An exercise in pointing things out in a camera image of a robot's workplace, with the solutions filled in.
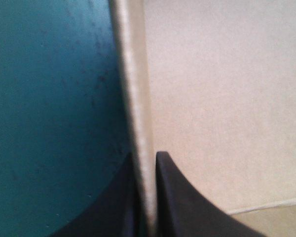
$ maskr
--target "beige wall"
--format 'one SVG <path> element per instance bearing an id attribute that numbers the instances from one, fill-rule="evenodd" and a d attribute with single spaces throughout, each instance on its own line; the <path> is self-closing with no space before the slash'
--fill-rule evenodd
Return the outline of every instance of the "beige wall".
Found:
<path id="1" fill-rule="evenodd" d="M 145 0 L 154 149 L 224 211 L 296 202 L 296 0 Z"/>

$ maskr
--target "black plastic piece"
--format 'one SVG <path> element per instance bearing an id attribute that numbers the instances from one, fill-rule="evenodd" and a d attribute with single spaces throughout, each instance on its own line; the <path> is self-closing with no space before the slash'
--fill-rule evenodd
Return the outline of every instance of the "black plastic piece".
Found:
<path id="1" fill-rule="evenodd" d="M 156 156 L 159 228 L 163 237 L 262 237 L 204 198 L 167 152 Z"/>

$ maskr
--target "dark spot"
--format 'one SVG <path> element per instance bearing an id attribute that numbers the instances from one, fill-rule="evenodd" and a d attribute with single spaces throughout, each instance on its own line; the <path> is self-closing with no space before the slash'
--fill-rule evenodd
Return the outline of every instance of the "dark spot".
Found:
<path id="1" fill-rule="evenodd" d="M 66 12 L 66 14 L 67 14 L 68 16 L 72 16 L 72 14 L 71 14 L 71 12 L 69 11 L 68 8 L 65 9 L 65 12 Z"/>
<path id="2" fill-rule="evenodd" d="M 91 106 L 92 106 L 93 108 L 95 107 L 94 98 L 92 98 L 92 100 L 91 100 Z"/>
<path id="3" fill-rule="evenodd" d="M 94 46 L 95 46 L 96 48 L 101 48 L 101 44 L 100 44 L 100 42 L 98 42 L 98 41 L 95 42 Z"/>
<path id="4" fill-rule="evenodd" d="M 94 8 L 94 3 L 92 0 L 88 0 L 89 8 L 93 9 Z"/>
<path id="5" fill-rule="evenodd" d="M 63 85 L 64 88 L 67 88 L 67 83 L 63 78 L 61 78 L 61 84 Z"/>
<path id="6" fill-rule="evenodd" d="M 14 170 L 11 170 L 11 174 L 14 181 L 17 181 L 19 179 Z"/>
<path id="7" fill-rule="evenodd" d="M 105 81 L 107 80 L 104 76 L 98 76 L 98 80 L 101 82 L 101 83 L 105 83 Z"/>
<path id="8" fill-rule="evenodd" d="M 47 34 L 47 31 L 46 31 L 46 30 L 40 30 L 40 32 L 41 32 L 43 35 L 46 35 L 46 34 Z"/>

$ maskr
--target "teal surface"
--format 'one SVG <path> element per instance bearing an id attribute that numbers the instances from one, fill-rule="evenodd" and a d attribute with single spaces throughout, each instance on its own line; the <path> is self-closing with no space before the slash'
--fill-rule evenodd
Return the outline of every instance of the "teal surface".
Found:
<path id="1" fill-rule="evenodd" d="M 0 0 L 0 237 L 72 220 L 129 151 L 106 0 Z"/>

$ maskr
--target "black curved edge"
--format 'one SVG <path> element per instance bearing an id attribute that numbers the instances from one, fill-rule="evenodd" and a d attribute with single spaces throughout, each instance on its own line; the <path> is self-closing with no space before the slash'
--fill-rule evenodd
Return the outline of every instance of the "black curved edge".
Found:
<path id="1" fill-rule="evenodd" d="M 204 198 L 169 153 L 156 155 L 159 228 L 163 237 L 263 237 Z"/>
<path id="2" fill-rule="evenodd" d="M 131 156 L 96 201 L 50 237 L 137 237 L 140 204 Z"/>

